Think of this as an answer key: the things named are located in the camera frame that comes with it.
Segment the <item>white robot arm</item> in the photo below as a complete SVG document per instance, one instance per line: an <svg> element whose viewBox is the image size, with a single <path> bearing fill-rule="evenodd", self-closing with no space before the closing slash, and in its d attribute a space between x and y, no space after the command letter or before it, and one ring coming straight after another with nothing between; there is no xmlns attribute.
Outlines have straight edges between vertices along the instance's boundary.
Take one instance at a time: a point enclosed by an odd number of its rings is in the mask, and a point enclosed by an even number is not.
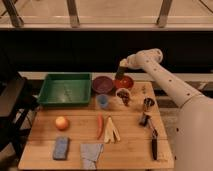
<svg viewBox="0 0 213 171"><path fill-rule="evenodd" d="M162 59L158 48L141 50L122 59L119 66L143 69L180 108L174 171L213 171L213 98L163 68Z"/></svg>

